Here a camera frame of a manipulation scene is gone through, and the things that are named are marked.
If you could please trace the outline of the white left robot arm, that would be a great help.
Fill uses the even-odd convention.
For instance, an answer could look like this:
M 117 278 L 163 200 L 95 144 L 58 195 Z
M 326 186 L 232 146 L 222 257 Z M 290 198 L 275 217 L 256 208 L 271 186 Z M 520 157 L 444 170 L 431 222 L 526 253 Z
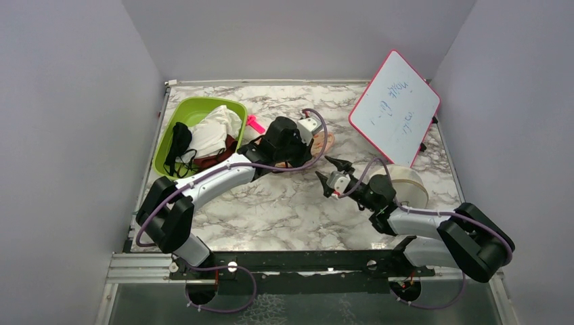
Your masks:
M 193 276 L 208 276 L 213 268 L 212 251 L 192 233 L 194 213 L 221 194 L 272 171 L 295 172 L 314 165 L 320 157 L 311 153 L 313 137 L 327 133 L 327 124 L 315 110 L 304 113 L 297 121 L 277 117 L 264 135 L 200 173 L 175 181 L 158 178 L 136 215 L 140 226 L 136 245 L 173 253 L 187 263 Z

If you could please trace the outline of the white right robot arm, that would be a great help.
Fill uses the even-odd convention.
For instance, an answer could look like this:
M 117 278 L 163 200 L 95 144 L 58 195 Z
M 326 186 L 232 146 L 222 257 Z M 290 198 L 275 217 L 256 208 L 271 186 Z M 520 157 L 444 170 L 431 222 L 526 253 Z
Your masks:
M 391 173 L 382 171 L 354 176 L 352 162 L 327 156 L 335 166 L 329 176 L 318 173 L 324 196 L 350 198 L 360 210 L 371 211 L 369 221 L 380 234 L 413 236 L 405 247 L 391 256 L 392 270 L 401 276 L 417 267 L 456 267 L 477 282 L 486 283 L 508 265 L 516 249 L 510 237 L 476 205 L 463 202 L 453 210 L 417 209 L 399 198 Z

